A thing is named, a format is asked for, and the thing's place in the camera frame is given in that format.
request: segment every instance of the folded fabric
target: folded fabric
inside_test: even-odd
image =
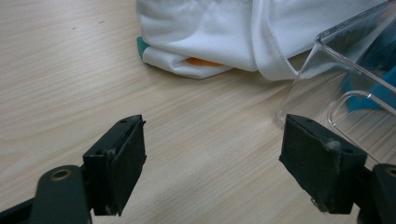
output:
[[[315,36],[384,0],[137,0],[143,62],[177,75],[232,68],[270,80],[295,78],[288,58]]]

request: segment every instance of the clear plastic container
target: clear plastic container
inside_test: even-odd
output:
[[[364,149],[376,163],[396,164],[396,2],[374,7],[318,35],[276,113],[316,120]]]

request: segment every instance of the light wood surface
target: light wood surface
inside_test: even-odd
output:
[[[135,3],[0,2],[0,209],[117,120],[142,114],[147,163],[122,217],[93,223],[356,223],[322,214],[278,161],[290,81],[205,80],[143,64]]]

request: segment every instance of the teal fabric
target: teal fabric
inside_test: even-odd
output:
[[[146,43],[142,36],[139,36],[137,39],[137,50],[139,51],[139,55],[140,57],[143,57],[143,53],[145,52],[145,50],[149,47],[149,44]]]

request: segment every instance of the wood grain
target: wood grain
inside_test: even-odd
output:
[[[0,209],[142,114],[148,160],[122,217],[94,223],[353,223],[321,214],[278,161],[290,86],[237,69],[204,80],[145,65],[134,1],[0,3]]]

